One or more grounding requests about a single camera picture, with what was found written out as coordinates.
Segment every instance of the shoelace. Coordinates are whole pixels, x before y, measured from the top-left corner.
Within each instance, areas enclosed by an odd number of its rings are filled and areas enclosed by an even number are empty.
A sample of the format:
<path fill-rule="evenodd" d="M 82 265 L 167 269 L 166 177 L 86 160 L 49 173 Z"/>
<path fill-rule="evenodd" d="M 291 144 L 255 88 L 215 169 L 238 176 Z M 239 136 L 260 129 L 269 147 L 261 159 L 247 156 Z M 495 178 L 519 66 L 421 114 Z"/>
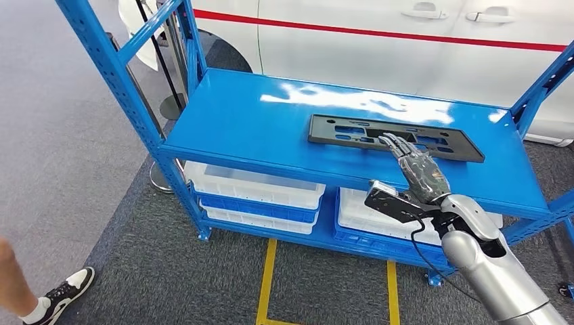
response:
<path fill-rule="evenodd" d="M 62 282 L 57 288 L 52 289 L 46 294 L 47 298 L 59 298 L 63 295 L 67 295 L 72 287 L 67 282 Z"/>

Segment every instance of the robotic arm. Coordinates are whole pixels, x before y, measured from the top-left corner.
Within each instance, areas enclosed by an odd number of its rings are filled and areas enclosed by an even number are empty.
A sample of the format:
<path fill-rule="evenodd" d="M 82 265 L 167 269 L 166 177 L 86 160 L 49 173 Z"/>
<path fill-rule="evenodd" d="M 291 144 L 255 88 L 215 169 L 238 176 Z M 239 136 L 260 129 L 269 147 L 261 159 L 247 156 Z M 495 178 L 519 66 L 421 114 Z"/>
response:
<path fill-rule="evenodd" d="M 397 194 L 372 181 L 365 201 L 368 207 L 403 223 L 432 218 L 448 261 L 498 324 L 567 324 L 481 206 L 467 196 L 451 194 L 444 174 L 428 153 L 390 133 L 379 140 L 391 148 L 410 188 Z"/>

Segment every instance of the yellow line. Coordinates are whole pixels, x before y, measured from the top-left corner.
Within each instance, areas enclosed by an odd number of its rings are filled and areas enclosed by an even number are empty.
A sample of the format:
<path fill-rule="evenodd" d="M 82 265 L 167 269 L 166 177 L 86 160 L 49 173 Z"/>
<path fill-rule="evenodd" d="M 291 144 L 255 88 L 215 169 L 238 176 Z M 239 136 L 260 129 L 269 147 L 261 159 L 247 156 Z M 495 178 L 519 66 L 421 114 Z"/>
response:
<path fill-rule="evenodd" d="M 265 320 L 265 325 L 299 325 L 299 324 L 281 322 L 279 320 Z"/>
<path fill-rule="evenodd" d="M 389 317 L 391 319 L 391 325 L 400 325 L 397 264 L 393 261 L 387 261 L 387 285 L 389 286 Z"/>
<path fill-rule="evenodd" d="M 271 279 L 273 278 L 276 250 L 277 240 L 269 239 L 267 255 L 265 256 L 265 267 L 263 268 L 263 279 L 261 280 L 261 292 L 259 293 L 259 307 L 257 308 L 257 317 L 255 319 L 256 325 L 266 325 L 267 323 L 267 309 L 269 307 L 269 294 L 271 293 Z"/>

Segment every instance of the white plastic bin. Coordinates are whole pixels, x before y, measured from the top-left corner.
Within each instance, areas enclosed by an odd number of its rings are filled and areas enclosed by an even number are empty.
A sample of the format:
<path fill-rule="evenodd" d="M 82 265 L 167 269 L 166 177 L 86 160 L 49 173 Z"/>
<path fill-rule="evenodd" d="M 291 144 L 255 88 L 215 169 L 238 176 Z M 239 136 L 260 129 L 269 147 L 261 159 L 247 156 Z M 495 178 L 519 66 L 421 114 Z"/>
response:
<path fill-rule="evenodd" d="M 277 219 L 273 217 L 266 217 L 264 215 L 253 215 L 251 213 L 244 213 L 232 210 L 223 210 L 212 207 L 200 206 L 207 212 L 209 219 L 223 220 L 244 225 L 254 225 L 256 227 L 264 227 L 275 230 L 282 230 L 284 232 L 296 232 L 298 234 L 309 235 L 313 231 L 313 226 L 317 223 L 319 211 L 315 214 L 315 221 L 313 223 L 296 222 L 284 219 Z"/>
<path fill-rule="evenodd" d="M 198 193 L 315 210 L 325 185 L 187 161 L 183 170 Z"/>
<path fill-rule="evenodd" d="M 340 188 L 340 206 L 338 223 L 341 227 L 372 232 L 396 238 L 411 239 L 411 233 L 420 228 L 417 221 L 400 223 L 399 221 L 379 213 L 364 202 L 367 192 Z M 502 228 L 502 215 L 488 213 L 497 227 Z M 417 242 L 440 245 L 439 234 L 430 223 L 429 218 L 423 219 L 426 229 L 415 235 Z"/>

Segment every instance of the black pole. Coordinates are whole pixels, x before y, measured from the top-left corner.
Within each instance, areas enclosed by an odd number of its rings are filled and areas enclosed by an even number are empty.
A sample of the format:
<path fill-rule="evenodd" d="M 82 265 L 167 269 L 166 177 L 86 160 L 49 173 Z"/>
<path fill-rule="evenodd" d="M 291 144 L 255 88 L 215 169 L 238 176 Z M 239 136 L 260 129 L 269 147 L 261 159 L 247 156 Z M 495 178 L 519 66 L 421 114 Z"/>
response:
<path fill-rule="evenodd" d="M 143 21 L 147 22 L 148 21 L 148 15 L 146 15 L 146 12 L 144 11 L 144 6 L 141 4 L 140 0 L 135 0 L 135 2 L 137 3 L 137 8 L 139 9 L 139 13 L 141 14 L 141 17 L 143 18 Z M 169 84 L 169 89 L 171 89 L 173 99 L 175 100 L 175 103 L 177 104 L 177 109 L 181 113 L 181 112 L 183 112 L 183 105 L 181 105 L 181 102 L 179 101 L 179 96 L 177 95 L 177 92 L 175 91 L 175 87 L 173 86 L 173 82 L 171 80 L 171 77 L 169 76 L 169 71 L 167 70 L 167 66 L 165 65 L 165 61 L 163 60 L 163 56 L 162 56 L 161 51 L 160 51 L 160 46 L 158 44 L 158 41 L 156 40 L 155 35 L 153 35 L 153 34 L 152 34 L 152 43 L 154 44 L 154 48 L 156 49 L 156 54 L 158 55 L 158 59 L 160 60 L 160 64 L 162 66 L 163 73 L 165 74 L 165 79 L 167 79 L 167 83 Z"/>

